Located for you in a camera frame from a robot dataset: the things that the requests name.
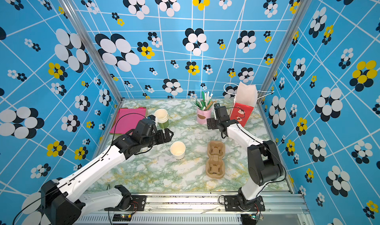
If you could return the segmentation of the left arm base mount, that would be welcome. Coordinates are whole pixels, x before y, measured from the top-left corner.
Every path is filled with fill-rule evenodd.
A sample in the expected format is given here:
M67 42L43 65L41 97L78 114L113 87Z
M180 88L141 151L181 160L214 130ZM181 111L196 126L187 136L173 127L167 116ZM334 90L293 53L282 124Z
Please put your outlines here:
M143 211L145 208L147 196L144 195L131 195L129 198L123 198L115 208L105 208L105 211L128 211L137 212Z

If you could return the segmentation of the white paper cup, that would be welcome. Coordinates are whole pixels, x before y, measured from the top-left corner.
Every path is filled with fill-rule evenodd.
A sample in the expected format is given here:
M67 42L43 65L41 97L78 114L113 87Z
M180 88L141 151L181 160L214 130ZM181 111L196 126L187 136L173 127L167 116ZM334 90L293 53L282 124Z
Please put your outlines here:
M182 160L186 152L186 146L183 142L174 142L170 146L170 152L176 160Z

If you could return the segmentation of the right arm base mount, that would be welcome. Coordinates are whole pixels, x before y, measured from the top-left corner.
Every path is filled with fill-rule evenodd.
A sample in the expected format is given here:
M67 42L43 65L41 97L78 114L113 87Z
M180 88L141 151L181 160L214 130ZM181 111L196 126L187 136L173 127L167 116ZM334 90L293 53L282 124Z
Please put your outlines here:
M246 200L243 195L223 195L225 211L227 212L264 212L265 205L262 196Z

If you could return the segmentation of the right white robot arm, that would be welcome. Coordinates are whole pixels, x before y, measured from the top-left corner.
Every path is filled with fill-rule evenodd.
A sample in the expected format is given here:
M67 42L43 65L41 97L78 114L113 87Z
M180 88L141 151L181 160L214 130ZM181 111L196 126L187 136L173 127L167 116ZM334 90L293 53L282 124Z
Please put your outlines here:
M207 119L209 130L219 129L222 136L233 139L246 147L249 179L237 192L237 204L242 211L257 210L263 205L260 193L271 183L286 178L286 170L279 159L277 146L273 141L263 141L249 133L236 120L220 121Z

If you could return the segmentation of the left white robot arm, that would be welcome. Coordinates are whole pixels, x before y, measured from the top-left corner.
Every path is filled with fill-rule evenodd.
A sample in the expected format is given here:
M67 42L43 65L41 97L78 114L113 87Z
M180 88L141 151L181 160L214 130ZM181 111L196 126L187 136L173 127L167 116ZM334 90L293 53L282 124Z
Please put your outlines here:
M143 148L168 143L173 136L168 128L158 130L154 120L143 118L135 129L114 139L104 152L75 173L45 183L41 188L41 208L49 223L72 225L84 215L106 208L136 210L130 191L122 185L98 193L85 192L112 168L141 154Z

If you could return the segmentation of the red paper gift bag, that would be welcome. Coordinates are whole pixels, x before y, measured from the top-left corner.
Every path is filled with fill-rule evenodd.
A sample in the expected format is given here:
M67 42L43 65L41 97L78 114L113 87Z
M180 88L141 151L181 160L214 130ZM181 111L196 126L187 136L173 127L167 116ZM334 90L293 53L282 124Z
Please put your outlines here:
M240 82L231 109L230 119L237 120L244 127L254 110L257 99L258 91L256 85L247 85Z

